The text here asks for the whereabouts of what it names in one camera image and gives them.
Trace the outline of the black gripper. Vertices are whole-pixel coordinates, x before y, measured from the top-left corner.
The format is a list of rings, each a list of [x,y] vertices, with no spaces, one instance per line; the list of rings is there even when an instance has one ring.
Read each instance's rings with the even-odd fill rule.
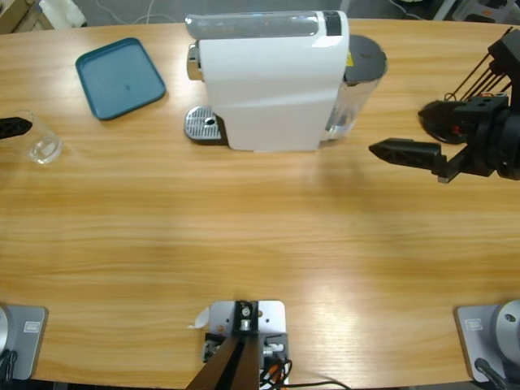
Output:
[[[424,106],[424,131],[429,135],[465,135],[464,123],[475,124],[466,149],[448,159],[441,145],[388,138],[369,146],[386,163],[423,169],[448,184],[461,173],[519,180],[519,113],[508,107],[507,95],[479,95],[466,101],[436,100]]]

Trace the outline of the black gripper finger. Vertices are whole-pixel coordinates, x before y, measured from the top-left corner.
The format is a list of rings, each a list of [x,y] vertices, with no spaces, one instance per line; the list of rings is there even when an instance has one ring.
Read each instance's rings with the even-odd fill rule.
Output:
[[[33,127],[33,123],[20,117],[7,117],[0,119],[0,139],[20,137]]]

